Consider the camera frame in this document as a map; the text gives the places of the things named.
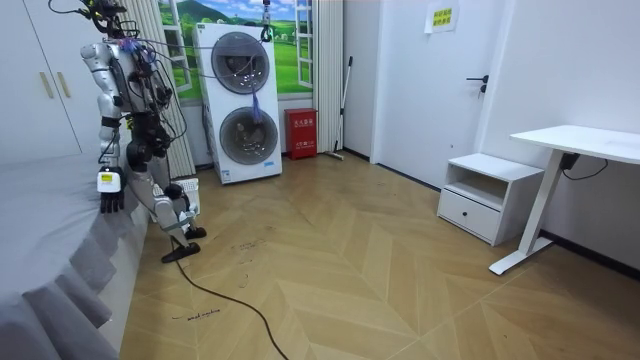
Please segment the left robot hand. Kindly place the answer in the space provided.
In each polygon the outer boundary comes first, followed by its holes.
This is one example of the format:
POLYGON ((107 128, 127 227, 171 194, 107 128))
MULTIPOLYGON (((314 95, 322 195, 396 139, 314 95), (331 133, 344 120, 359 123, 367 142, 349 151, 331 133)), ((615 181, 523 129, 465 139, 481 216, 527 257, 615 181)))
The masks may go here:
POLYGON ((113 213, 123 210, 126 177, 121 167, 100 168, 97 175, 97 191, 100 193, 100 212, 113 213))

